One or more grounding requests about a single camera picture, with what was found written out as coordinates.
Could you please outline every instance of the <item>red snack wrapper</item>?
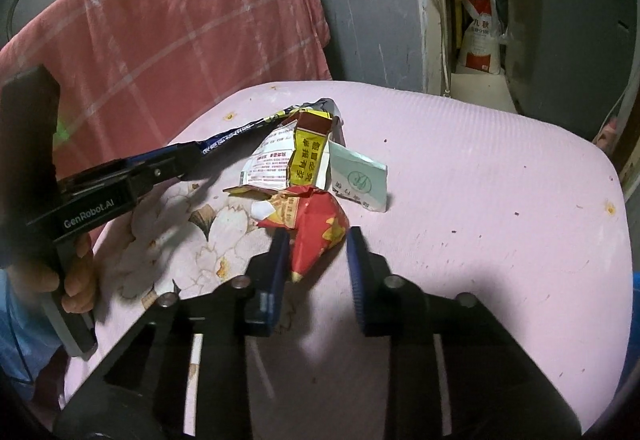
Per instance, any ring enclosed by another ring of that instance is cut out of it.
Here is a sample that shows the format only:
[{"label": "red snack wrapper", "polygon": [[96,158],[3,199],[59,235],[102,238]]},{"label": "red snack wrapper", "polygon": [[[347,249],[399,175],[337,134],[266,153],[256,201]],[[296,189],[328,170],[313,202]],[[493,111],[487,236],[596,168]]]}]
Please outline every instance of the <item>red snack wrapper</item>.
[{"label": "red snack wrapper", "polygon": [[275,211],[259,227],[285,227],[296,231],[291,251],[291,279],[300,281],[324,251],[342,241],[349,220],[335,197],[311,185],[278,191],[269,200]]}]

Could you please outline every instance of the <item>floor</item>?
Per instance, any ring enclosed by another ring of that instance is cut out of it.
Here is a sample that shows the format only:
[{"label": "floor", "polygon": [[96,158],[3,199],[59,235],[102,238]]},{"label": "floor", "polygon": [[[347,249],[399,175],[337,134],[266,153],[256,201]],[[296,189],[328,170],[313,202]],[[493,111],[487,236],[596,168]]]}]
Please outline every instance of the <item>floor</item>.
[{"label": "floor", "polygon": [[464,67],[457,67],[456,73],[451,74],[453,99],[502,112],[517,113],[504,75],[462,68]]}]

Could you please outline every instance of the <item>crumpled wrapper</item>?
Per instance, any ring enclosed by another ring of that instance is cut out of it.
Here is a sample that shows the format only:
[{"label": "crumpled wrapper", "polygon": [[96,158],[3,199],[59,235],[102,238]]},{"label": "crumpled wrapper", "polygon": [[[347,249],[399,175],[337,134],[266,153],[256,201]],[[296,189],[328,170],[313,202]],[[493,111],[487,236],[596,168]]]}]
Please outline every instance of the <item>crumpled wrapper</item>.
[{"label": "crumpled wrapper", "polygon": [[311,185],[295,185],[270,200],[255,202],[252,217],[258,227],[284,227],[295,235],[291,251],[291,279],[300,281],[322,254],[337,245],[349,228],[338,200]]},{"label": "crumpled wrapper", "polygon": [[249,157],[240,182],[225,189],[230,194],[259,191],[274,194],[291,185],[326,188],[332,130],[340,123],[335,103],[320,99],[292,112]]}]

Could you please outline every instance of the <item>chair backrest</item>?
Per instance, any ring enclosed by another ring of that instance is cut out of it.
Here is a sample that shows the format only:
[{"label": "chair backrest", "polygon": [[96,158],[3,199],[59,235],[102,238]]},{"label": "chair backrest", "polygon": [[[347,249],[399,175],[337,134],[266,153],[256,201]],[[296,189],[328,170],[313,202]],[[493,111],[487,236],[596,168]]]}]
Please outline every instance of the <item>chair backrest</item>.
[{"label": "chair backrest", "polygon": [[0,78],[61,85],[58,177],[164,146],[242,88],[330,79],[320,0],[57,0],[0,51]]}]

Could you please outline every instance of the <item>finger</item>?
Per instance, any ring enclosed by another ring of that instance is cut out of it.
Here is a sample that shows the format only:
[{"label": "finger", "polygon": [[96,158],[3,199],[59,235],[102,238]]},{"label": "finger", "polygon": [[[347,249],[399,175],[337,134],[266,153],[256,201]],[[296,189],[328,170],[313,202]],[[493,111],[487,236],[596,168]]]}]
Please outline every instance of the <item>finger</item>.
[{"label": "finger", "polygon": [[91,236],[89,233],[81,234],[76,238],[76,256],[84,258],[91,250]]},{"label": "finger", "polygon": [[79,309],[78,311],[76,311],[77,314],[86,314],[87,312],[91,311],[94,309],[94,303],[95,303],[95,297],[93,300],[91,300],[89,303],[87,303],[85,306],[83,306],[81,309]]},{"label": "finger", "polygon": [[93,262],[89,255],[73,258],[65,276],[65,292],[73,297],[87,287],[94,276]]},{"label": "finger", "polygon": [[96,279],[92,277],[87,286],[84,287],[82,292],[71,297],[69,295],[62,296],[62,308],[69,313],[83,313],[88,312],[94,307]]},{"label": "finger", "polygon": [[31,292],[52,292],[58,288],[58,274],[39,262],[25,262],[9,268],[12,284],[18,290]]}]

